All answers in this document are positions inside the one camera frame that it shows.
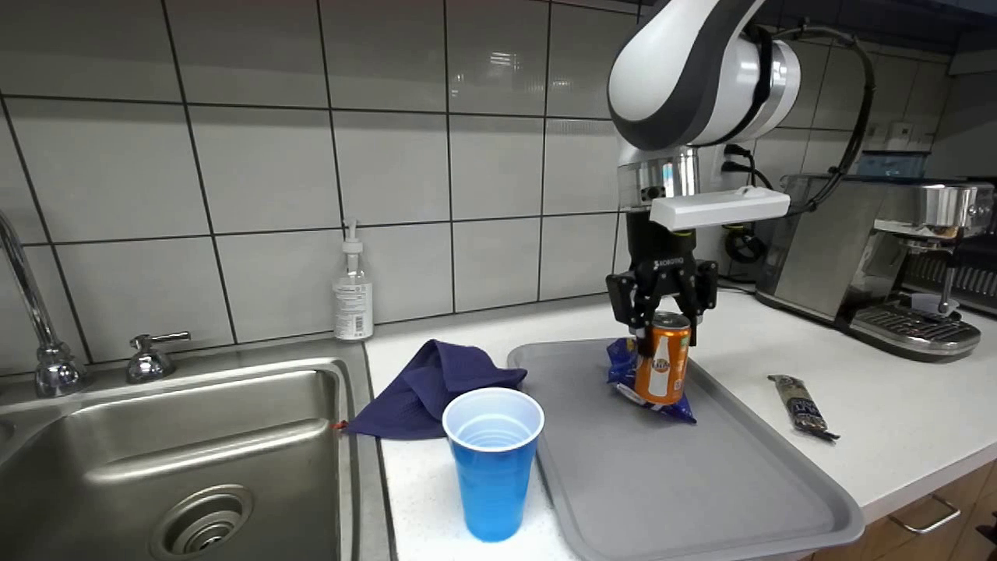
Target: plastic cup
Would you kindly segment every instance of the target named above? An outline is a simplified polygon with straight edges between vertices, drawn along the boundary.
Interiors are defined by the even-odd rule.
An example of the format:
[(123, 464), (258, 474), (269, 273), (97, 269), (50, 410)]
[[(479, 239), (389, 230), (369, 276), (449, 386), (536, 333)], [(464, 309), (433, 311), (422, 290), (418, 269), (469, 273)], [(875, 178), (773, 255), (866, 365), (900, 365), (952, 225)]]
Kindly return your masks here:
[(445, 406), (444, 431), (458, 460), (464, 524), (478, 540), (503, 541), (522, 530), (542, 422), (540, 403), (506, 386), (471, 389)]

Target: sink basin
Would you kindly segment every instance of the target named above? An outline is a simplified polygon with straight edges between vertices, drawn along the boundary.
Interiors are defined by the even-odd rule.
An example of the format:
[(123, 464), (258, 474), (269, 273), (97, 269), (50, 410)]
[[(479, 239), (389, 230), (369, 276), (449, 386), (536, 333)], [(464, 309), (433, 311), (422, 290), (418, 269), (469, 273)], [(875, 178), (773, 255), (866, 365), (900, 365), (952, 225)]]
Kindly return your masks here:
[(389, 557), (378, 443), (334, 431), (362, 367), (358, 345), (240, 350), (0, 406), (2, 557)]

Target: navy blue cloth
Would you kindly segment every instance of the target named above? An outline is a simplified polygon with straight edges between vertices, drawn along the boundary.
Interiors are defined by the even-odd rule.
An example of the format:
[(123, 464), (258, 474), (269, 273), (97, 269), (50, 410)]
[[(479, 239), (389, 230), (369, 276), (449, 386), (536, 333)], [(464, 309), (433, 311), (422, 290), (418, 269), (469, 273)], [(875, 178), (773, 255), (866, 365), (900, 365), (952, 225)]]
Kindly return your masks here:
[(346, 431), (384, 438), (444, 436), (444, 407), (479, 386), (522, 386), (524, 367), (497, 367), (478, 345), (427, 338), (403, 375)]

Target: plastic tray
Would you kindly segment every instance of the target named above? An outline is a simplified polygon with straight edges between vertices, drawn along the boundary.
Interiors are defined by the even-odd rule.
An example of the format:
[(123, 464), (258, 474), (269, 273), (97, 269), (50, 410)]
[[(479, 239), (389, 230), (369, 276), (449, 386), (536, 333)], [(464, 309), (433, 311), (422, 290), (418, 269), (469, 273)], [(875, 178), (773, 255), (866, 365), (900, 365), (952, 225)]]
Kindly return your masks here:
[(685, 380), (699, 422), (677, 422), (605, 384), (605, 345), (512, 353), (545, 407), (540, 466), (579, 557), (800, 557), (864, 531), (856, 501), (699, 365)]

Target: bottle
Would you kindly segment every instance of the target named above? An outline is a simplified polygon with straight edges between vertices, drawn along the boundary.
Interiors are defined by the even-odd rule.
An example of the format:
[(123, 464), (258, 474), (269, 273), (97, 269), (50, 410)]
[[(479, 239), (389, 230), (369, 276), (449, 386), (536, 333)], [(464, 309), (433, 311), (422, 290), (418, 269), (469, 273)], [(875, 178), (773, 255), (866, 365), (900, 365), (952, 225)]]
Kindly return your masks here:
[(344, 255), (346, 273), (334, 282), (334, 333), (338, 338), (369, 338), (374, 333), (374, 282), (362, 265), (362, 239), (350, 225)]

